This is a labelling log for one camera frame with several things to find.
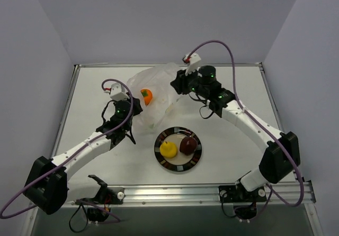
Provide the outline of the clear printed plastic bag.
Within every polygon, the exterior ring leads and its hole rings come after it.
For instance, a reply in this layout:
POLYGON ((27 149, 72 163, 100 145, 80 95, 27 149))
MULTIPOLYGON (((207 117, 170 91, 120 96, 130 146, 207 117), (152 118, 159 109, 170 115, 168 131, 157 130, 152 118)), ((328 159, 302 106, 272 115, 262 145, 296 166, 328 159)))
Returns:
POLYGON ((140 99, 142 112, 133 117, 133 130, 137 133, 154 133, 161 121, 180 99, 175 89, 170 85, 181 70, 175 63, 156 65, 142 70, 128 79, 127 86, 134 98, 140 99), (141 89, 150 89, 153 100, 146 106, 141 95, 141 89))

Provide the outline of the orange fake fruit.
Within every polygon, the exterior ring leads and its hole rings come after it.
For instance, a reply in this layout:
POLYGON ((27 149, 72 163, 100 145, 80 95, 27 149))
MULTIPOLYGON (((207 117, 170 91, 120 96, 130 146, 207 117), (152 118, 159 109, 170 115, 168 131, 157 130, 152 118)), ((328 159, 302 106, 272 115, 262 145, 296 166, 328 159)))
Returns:
POLYGON ((141 92, 141 95, 144 99, 145 105, 148 106, 151 103, 151 101, 153 100, 153 94, 152 94, 151 90, 150 89, 141 89, 140 92, 141 92))

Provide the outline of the yellow fake fruit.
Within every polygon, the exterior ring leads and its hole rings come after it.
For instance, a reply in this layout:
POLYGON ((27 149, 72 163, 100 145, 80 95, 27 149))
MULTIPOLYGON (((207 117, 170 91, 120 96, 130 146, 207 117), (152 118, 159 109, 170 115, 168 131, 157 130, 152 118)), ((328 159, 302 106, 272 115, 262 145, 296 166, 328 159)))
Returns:
POLYGON ((159 150, 165 158, 174 158, 177 155, 177 146, 174 142, 164 141, 159 147, 159 150))

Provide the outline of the dark red fake apple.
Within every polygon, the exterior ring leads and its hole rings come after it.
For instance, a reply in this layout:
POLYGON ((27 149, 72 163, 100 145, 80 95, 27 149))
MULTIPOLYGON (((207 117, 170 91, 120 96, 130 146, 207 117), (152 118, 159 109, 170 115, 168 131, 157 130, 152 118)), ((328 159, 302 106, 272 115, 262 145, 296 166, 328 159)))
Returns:
POLYGON ((198 142, 195 138, 193 137, 185 137, 182 139, 181 143, 180 143, 180 148, 179 151, 188 156, 191 155, 195 152, 195 150, 197 149, 198 146, 198 142))

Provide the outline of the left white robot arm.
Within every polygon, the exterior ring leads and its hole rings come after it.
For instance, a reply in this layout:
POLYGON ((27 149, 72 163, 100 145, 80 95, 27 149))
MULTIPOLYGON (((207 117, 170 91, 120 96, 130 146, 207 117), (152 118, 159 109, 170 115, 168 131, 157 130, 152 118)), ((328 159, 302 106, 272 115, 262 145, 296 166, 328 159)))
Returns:
POLYGON ((127 98, 114 102, 115 112, 86 140, 50 159, 38 158, 25 183, 24 196, 46 214, 53 214, 65 203, 89 198, 95 204, 106 200, 105 183, 90 175, 84 186, 76 187, 70 179, 96 157, 115 148, 124 138, 134 142, 132 118, 142 112, 140 100, 127 98))

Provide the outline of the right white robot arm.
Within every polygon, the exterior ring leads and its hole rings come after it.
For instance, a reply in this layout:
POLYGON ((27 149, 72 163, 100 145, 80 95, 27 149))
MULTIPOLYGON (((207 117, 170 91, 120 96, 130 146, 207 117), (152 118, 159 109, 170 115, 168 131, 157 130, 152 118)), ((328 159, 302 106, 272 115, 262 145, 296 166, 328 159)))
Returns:
POLYGON ((195 93, 220 118, 230 122, 262 151, 259 165, 240 178, 235 194, 248 200, 254 190, 267 184, 276 184, 300 165, 298 138, 293 132, 283 133, 252 114, 231 91, 216 80, 216 69, 203 66, 190 74, 179 70, 171 86, 179 95, 195 93))

